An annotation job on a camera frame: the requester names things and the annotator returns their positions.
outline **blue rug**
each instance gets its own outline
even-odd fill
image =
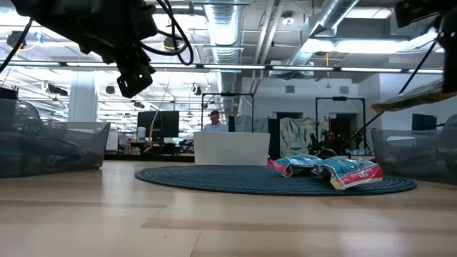
[[[137,172],[135,177],[142,181],[181,188],[282,196],[360,196],[398,193],[416,187],[414,181],[385,176],[380,182],[337,191],[328,178],[315,175],[284,178],[279,172],[268,166],[146,168]]]

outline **person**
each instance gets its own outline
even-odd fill
[[[323,147],[327,149],[334,150],[338,153],[339,149],[339,142],[336,138],[336,134],[334,131],[328,131],[326,134],[326,140],[323,143]]]
[[[204,132],[229,132],[229,128],[226,124],[222,124],[220,121],[219,112],[214,110],[211,112],[211,124],[207,124],[204,128]]]

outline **crumpled chip bag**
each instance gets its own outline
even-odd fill
[[[379,182],[383,179],[381,167],[362,158],[346,159],[336,156],[322,160],[312,155],[303,154],[280,158],[275,161],[268,160],[268,164],[286,178],[310,173],[323,178],[330,178],[330,183],[337,190]]]

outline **transparent container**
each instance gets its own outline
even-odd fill
[[[457,184],[457,128],[441,131],[371,130],[384,174]]]
[[[0,99],[0,178],[103,165],[110,123],[49,123],[22,101]]]

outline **white column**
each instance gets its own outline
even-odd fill
[[[99,88],[96,73],[73,72],[70,90],[69,122],[96,122]]]

